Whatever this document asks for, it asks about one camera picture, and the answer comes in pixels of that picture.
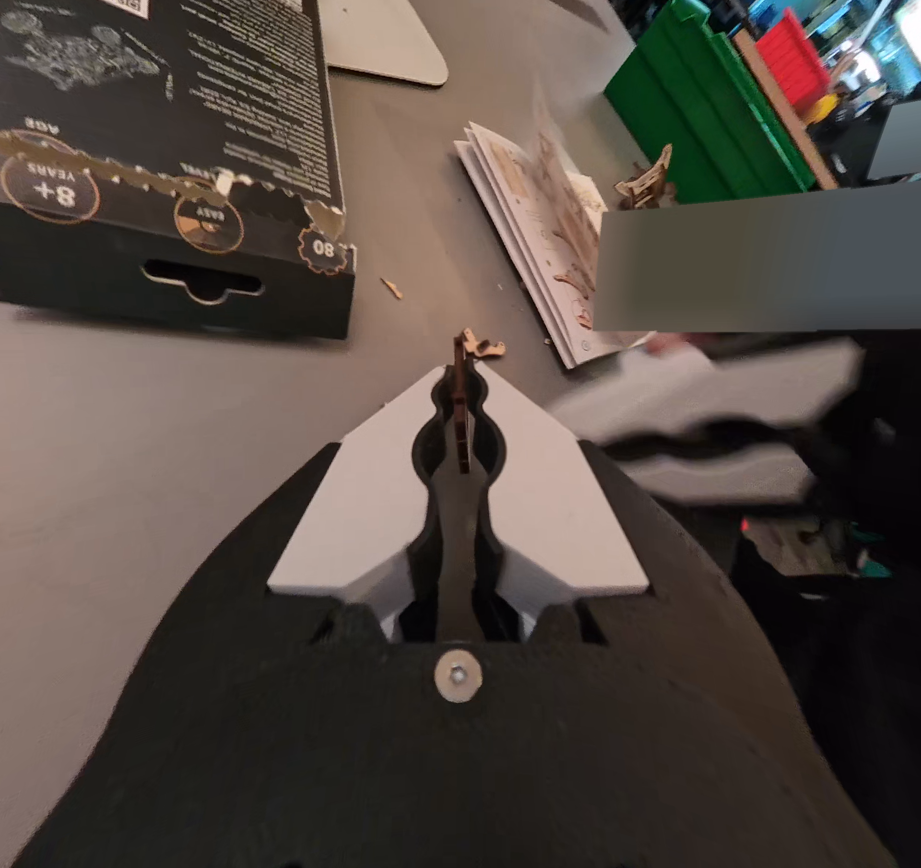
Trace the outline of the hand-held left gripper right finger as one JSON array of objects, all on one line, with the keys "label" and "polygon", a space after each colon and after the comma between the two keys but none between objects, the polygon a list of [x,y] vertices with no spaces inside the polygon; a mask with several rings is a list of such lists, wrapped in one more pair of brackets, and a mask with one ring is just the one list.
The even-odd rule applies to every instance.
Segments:
[{"label": "hand-held left gripper right finger", "polygon": [[469,366],[472,451],[486,473],[472,606],[490,642],[525,642],[549,607],[650,588],[626,532],[565,425],[482,364]]}]

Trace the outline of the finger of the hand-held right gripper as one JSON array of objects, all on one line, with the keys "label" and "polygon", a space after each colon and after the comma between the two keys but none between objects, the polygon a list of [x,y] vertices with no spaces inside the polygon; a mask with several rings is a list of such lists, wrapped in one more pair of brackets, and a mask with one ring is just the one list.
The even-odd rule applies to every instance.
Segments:
[{"label": "finger of the hand-held right gripper", "polygon": [[723,457],[658,456],[618,466],[653,496],[685,505],[797,504],[815,481],[803,460],[779,444],[747,447]]},{"label": "finger of the hand-held right gripper", "polygon": [[813,422],[855,388],[863,353],[850,340],[709,359],[690,344],[636,347],[562,396],[550,415],[599,446],[634,434],[680,434],[725,420],[772,427]]}]

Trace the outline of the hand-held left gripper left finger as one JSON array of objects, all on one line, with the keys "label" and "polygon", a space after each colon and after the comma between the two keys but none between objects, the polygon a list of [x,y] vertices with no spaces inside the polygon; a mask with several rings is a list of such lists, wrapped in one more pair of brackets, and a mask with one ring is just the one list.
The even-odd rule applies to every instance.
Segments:
[{"label": "hand-held left gripper left finger", "polygon": [[333,445],[331,462],[268,577],[278,596],[364,606],[389,642],[437,601],[451,370],[438,366]]}]

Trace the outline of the dark brown wooden model part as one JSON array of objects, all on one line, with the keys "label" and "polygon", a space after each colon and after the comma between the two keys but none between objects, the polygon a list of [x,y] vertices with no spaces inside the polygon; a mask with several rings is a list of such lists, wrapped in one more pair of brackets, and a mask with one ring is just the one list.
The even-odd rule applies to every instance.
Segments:
[{"label": "dark brown wooden model part", "polygon": [[466,330],[463,330],[453,340],[451,401],[458,467],[460,473],[464,475],[471,472],[468,369],[467,333]]}]

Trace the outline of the partly built wooden model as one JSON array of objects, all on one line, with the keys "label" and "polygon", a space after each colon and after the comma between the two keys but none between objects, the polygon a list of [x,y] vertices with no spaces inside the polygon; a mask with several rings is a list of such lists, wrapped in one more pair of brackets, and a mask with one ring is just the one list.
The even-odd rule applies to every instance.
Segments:
[{"label": "partly built wooden model", "polygon": [[619,199],[619,211],[655,210],[666,205],[674,206],[677,202],[677,189],[669,181],[669,170],[673,158],[673,145],[666,144],[659,157],[646,169],[635,163],[634,176],[615,185]]}]

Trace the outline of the black cardboard model kit box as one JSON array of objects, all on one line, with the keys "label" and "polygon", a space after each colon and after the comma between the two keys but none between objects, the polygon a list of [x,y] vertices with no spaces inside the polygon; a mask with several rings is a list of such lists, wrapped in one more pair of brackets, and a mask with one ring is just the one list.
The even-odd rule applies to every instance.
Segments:
[{"label": "black cardboard model kit box", "polygon": [[317,0],[1,0],[2,303],[345,340]]}]

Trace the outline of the open instruction booklet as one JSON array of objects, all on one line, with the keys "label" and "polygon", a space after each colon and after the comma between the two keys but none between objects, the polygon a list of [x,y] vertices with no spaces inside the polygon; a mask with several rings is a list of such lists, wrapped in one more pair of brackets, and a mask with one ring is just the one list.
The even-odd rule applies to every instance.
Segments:
[{"label": "open instruction booklet", "polygon": [[572,161],[551,121],[525,151],[471,122],[455,148],[568,369],[639,347],[651,331],[602,332],[593,323],[602,216],[594,181]]}]

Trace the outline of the person's dark clothing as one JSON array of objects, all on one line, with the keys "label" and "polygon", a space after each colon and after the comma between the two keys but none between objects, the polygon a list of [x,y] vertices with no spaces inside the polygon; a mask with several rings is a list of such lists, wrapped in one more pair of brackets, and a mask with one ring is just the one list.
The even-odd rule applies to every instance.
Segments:
[{"label": "person's dark clothing", "polygon": [[899,866],[920,865],[919,567],[785,575],[743,525],[731,583],[765,632],[812,736]]}]

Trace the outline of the green plastic storage bin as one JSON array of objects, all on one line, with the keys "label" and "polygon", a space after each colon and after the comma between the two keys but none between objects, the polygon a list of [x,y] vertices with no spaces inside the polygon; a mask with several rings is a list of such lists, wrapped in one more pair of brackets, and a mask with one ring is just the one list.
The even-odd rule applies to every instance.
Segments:
[{"label": "green plastic storage bin", "polygon": [[748,66],[699,0],[668,0],[604,96],[653,163],[673,147],[677,202],[808,192],[816,177]]}]

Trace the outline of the red plastic storage bin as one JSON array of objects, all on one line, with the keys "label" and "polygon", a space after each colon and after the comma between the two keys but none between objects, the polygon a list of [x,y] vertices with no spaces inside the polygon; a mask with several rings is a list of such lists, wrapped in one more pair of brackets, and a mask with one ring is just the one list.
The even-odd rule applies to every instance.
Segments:
[{"label": "red plastic storage bin", "polygon": [[830,92],[831,73],[792,8],[783,11],[755,46],[785,98],[800,115]]}]

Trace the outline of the white monitor stand base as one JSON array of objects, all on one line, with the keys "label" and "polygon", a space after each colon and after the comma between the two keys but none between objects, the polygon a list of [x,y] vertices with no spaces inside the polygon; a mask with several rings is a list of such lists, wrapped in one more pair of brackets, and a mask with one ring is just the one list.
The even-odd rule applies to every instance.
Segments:
[{"label": "white monitor stand base", "polygon": [[440,88],[447,63],[409,0],[318,0],[329,68]]}]

